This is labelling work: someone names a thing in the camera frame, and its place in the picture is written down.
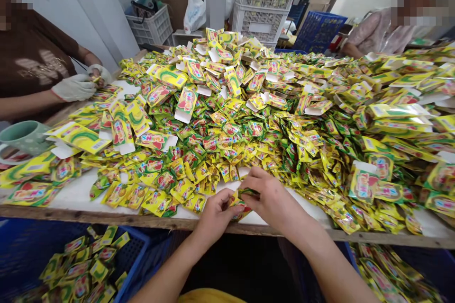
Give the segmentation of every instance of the brown shirt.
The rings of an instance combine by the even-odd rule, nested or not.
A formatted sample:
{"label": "brown shirt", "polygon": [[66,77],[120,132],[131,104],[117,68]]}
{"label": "brown shirt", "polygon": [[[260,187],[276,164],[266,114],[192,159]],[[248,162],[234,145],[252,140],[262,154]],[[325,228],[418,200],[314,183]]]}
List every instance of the brown shirt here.
{"label": "brown shirt", "polygon": [[[34,10],[13,10],[10,30],[0,31],[0,98],[51,89],[76,74],[72,57],[78,43]],[[31,117],[44,121],[62,108],[51,107]]]}

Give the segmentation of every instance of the floor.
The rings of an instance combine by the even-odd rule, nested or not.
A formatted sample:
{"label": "floor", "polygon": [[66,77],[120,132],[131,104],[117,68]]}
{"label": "floor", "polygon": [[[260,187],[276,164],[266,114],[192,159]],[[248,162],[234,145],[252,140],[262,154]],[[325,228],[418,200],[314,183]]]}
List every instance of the floor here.
{"label": "floor", "polygon": [[182,294],[210,287],[248,303],[301,302],[277,238],[225,234],[193,268]]}

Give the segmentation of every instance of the mug handle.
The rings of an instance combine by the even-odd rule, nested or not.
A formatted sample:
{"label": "mug handle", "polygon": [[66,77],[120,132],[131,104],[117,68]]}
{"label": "mug handle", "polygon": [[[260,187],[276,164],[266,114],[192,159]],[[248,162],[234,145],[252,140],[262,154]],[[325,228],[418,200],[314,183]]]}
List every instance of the mug handle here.
{"label": "mug handle", "polygon": [[[5,149],[6,147],[8,147],[7,144],[0,144],[0,152]],[[29,160],[22,160],[22,161],[8,161],[8,160],[4,160],[1,158],[0,156],[0,163],[3,163],[3,164],[7,164],[7,165],[10,165],[10,166],[17,166],[18,164],[22,164],[24,162],[27,162]]]}

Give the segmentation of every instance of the pink shirt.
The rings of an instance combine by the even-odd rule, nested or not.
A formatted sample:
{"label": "pink shirt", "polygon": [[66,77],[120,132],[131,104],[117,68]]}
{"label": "pink shirt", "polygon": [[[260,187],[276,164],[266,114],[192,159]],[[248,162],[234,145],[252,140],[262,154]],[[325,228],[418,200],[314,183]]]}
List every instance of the pink shirt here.
{"label": "pink shirt", "polygon": [[371,14],[354,28],[348,42],[357,46],[360,52],[394,54],[403,53],[411,41],[415,26],[398,26],[391,32],[391,8]]}

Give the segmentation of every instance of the forearm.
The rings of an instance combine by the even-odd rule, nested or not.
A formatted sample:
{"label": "forearm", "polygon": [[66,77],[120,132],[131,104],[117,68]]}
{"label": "forearm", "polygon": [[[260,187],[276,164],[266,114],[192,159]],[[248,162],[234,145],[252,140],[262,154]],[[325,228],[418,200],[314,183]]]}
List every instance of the forearm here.
{"label": "forearm", "polygon": [[0,98],[0,121],[19,119],[60,103],[64,101],[51,90],[21,97]]}
{"label": "forearm", "polygon": [[130,303],[176,302],[192,267],[204,253],[192,233]]}
{"label": "forearm", "polygon": [[347,54],[349,57],[353,57],[355,59],[360,59],[364,56],[364,54],[360,52],[357,46],[349,42],[343,46],[343,49],[341,51]]}
{"label": "forearm", "polygon": [[378,302],[317,221],[306,220],[297,231],[288,239],[308,259],[328,302]]}
{"label": "forearm", "polygon": [[90,50],[87,50],[85,47],[79,45],[78,58],[80,62],[84,63],[87,66],[93,64],[99,64],[103,66],[101,60]]}

